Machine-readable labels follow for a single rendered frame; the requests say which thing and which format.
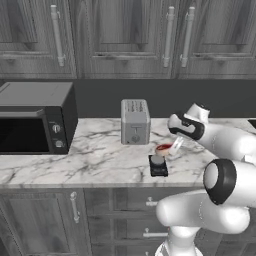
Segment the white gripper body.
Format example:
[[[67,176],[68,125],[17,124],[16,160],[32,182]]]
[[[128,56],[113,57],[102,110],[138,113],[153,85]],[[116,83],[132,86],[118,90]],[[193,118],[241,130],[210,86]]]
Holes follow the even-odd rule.
[[[169,154],[175,155],[182,146],[183,141],[184,139],[181,136],[177,137],[169,149]]]

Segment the red steak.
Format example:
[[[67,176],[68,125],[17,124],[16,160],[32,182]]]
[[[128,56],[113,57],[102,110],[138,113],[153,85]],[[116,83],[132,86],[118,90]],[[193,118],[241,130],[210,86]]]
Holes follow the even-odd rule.
[[[168,156],[172,154],[171,144],[160,144],[156,147],[155,153],[159,156]]]

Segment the black digital scale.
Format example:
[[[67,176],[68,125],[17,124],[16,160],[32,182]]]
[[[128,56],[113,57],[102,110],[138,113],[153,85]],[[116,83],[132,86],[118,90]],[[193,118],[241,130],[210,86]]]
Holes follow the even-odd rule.
[[[152,177],[168,176],[168,168],[165,158],[159,155],[149,155],[150,174]]]

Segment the grey toaster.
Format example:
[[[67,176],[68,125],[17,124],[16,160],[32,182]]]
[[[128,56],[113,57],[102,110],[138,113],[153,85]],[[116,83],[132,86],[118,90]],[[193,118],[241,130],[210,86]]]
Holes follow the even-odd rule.
[[[151,119],[145,99],[121,101],[121,143],[146,145],[150,140]]]

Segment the grey wood drawer front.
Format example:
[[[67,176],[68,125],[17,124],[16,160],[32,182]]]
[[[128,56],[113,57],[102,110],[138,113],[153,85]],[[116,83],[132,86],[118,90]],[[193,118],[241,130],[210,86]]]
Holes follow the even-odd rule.
[[[115,247],[115,256],[155,256],[158,244],[119,245]]]
[[[143,234],[166,233],[167,228],[154,218],[115,219],[115,237],[117,239],[144,239]]]
[[[170,195],[193,191],[189,187],[146,187],[146,188],[116,188],[114,190],[114,209],[119,211],[152,211],[154,207],[148,207],[146,201],[152,197],[159,201]]]

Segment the black microwave oven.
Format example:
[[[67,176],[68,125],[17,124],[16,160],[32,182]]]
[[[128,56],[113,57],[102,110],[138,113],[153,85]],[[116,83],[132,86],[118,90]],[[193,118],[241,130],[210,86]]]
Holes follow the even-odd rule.
[[[65,155],[77,124],[72,82],[6,82],[0,87],[0,155]]]

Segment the grey wood base cupboard door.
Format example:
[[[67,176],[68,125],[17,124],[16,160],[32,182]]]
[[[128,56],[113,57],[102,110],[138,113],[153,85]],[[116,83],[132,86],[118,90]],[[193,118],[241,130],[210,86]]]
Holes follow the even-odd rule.
[[[89,256],[83,191],[0,189],[0,256]]]

